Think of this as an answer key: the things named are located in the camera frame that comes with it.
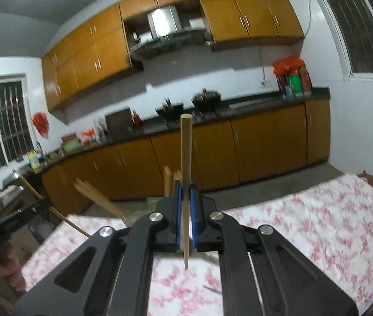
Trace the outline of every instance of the bottle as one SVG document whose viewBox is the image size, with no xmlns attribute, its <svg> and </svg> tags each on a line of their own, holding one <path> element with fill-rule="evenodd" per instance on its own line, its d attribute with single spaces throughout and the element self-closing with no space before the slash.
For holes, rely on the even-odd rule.
<svg viewBox="0 0 373 316">
<path fill-rule="evenodd" d="M 299 69 L 299 75 L 301 76 L 302 90 L 304 91 L 304 95 L 310 96 L 312 94 L 312 82 L 305 66 L 301 66 Z"/>
</svg>

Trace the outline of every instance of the cooking pot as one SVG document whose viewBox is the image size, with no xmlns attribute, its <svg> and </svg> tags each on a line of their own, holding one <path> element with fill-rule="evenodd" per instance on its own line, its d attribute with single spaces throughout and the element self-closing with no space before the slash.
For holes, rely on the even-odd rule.
<svg viewBox="0 0 373 316">
<path fill-rule="evenodd" d="M 213 112 L 221 102 L 218 91 L 202 89 L 202 92 L 192 98 L 192 103 L 200 112 Z"/>
</svg>

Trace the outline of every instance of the kitchen countertop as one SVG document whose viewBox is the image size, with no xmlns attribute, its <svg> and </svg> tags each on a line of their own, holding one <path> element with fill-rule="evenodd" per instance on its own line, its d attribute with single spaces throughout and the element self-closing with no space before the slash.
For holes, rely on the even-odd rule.
<svg viewBox="0 0 373 316">
<path fill-rule="evenodd" d="M 286 100 L 280 96 L 279 92 L 268 92 L 266 94 L 258 94 L 245 96 L 240 98 L 234 98 L 230 100 L 224 100 L 221 102 L 220 108 L 217 114 L 210 116 L 202 117 L 200 116 L 195 108 L 185 110 L 193 115 L 193 124 L 200 125 L 204 123 L 216 122 L 224 119 L 233 119 L 236 117 L 243 117 L 247 114 L 255 114 L 258 112 L 265 112 L 268 110 L 276 110 L 279 108 L 287 108 L 290 106 L 295 106 L 304 103 L 309 100 L 325 100 L 330 98 L 330 89 L 328 87 L 317 87 L 312 89 L 312 95 L 303 96 L 295 98 L 293 100 Z M 143 121 L 143 125 L 139 128 L 133 128 L 129 137 L 124 139 L 115 139 L 112 136 L 104 141 L 96 142 L 87 146 L 83 146 L 75 151 L 67 153 L 65 155 L 59 155 L 56 158 L 53 158 L 47 161 L 47 164 L 44 165 L 40 170 L 37 170 L 35 173 L 33 171 L 27 172 L 25 169 L 21 175 L 31 176 L 32 174 L 42 174 L 50 169 L 53 165 L 57 163 L 77 156 L 82 153 L 86 153 L 97 148 L 114 145 L 121 142 L 132 141 L 140 138 L 148 138 L 162 133 L 170 133 L 173 131 L 178 131 L 181 128 L 180 123 L 171 122 L 167 124 L 162 118 L 154 117 Z"/>
</svg>

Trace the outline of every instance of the red bag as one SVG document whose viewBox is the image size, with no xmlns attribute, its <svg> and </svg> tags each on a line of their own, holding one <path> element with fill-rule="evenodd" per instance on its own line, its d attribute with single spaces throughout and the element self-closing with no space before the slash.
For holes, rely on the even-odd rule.
<svg viewBox="0 0 373 316">
<path fill-rule="evenodd" d="M 46 113 L 38 112 L 34 114 L 31 121 L 42 138 L 47 138 L 49 133 L 49 121 L 47 121 Z"/>
</svg>

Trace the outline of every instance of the wooden stick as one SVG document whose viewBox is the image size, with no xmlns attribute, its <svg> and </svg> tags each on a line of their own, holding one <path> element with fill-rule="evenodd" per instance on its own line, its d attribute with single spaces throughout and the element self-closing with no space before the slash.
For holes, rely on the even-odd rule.
<svg viewBox="0 0 373 316">
<path fill-rule="evenodd" d="M 172 172 L 168 166 L 163 168 L 163 184 L 164 184 L 164 192 L 163 195 L 165 197 L 169 197 L 172 194 Z"/>
<path fill-rule="evenodd" d="M 38 198 L 39 200 L 43 199 L 42 195 L 39 194 L 35 188 L 33 188 L 29 182 L 27 182 L 27 180 L 23 177 L 23 176 L 20 176 L 19 177 L 19 180 L 22 182 L 22 184 L 27 188 L 29 189 L 33 195 Z M 88 238 L 91 236 L 89 233 L 85 232 L 84 230 L 82 230 L 80 227 L 78 227 L 76 224 L 72 223 L 70 220 L 68 220 L 65 216 L 63 216 L 60 212 L 58 212 L 55 208 L 53 207 L 49 207 L 49 210 L 54 213 L 57 217 L 59 217 L 63 222 L 69 224 L 72 228 L 76 229 L 77 231 L 79 231 L 82 235 L 85 235 L 87 236 Z"/>
<path fill-rule="evenodd" d="M 102 195 L 102 193 L 92 186 L 88 181 L 83 182 L 77 178 L 76 182 L 74 183 L 74 187 L 89 200 L 105 208 L 107 211 L 115 214 L 116 216 L 120 218 L 128 216 L 127 212 L 115 206 L 106 196 Z"/>
<path fill-rule="evenodd" d="M 185 270 L 189 260 L 189 216 L 192 162 L 192 115 L 181 115 L 182 233 Z"/>
</svg>

